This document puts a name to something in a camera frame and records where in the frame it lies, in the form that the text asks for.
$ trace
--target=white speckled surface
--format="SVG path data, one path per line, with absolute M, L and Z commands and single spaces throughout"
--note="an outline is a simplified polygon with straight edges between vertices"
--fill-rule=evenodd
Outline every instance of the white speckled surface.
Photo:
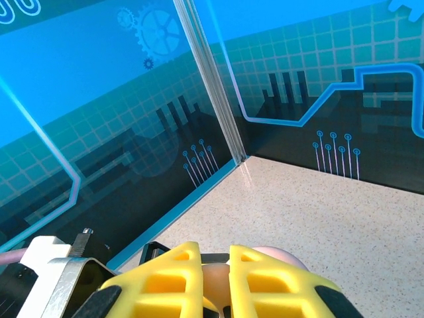
M 202 252 L 280 247 L 365 317 L 422 318 L 423 211 L 422 195 L 252 157 L 156 240 L 194 240 Z

